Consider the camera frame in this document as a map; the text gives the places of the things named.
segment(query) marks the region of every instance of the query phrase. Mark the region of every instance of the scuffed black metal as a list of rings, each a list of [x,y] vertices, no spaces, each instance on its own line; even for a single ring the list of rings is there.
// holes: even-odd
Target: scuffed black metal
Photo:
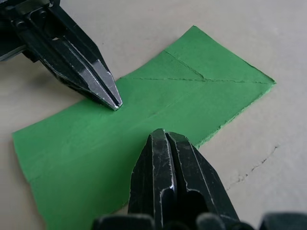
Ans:
[[[306,230],[307,215],[301,213],[271,213],[263,218],[260,230]]]
[[[93,230],[254,230],[240,222],[214,168],[189,140],[154,131],[131,176],[129,215],[105,216]],[[271,214],[260,230],[303,230],[303,214]]]
[[[158,129],[149,136],[130,189],[129,213],[152,216],[156,229],[169,222],[196,229],[197,216],[205,212],[226,226],[239,222],[214,168],[180,134]]]
[[[0,32],[0,61],[23,52],[82,95],[113,110],[121,107],[98,47],[59,6],[59,0],[2,1]]]

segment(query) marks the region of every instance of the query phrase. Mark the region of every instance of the green paper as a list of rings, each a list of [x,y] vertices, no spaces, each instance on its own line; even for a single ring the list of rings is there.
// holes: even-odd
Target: green paper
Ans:
[[[152,131],[199,147],[275,84],[195,26],[116,83],[124,103],[117,112],[84,100],[13,134],[49,230],[89,229],[121,208]]]

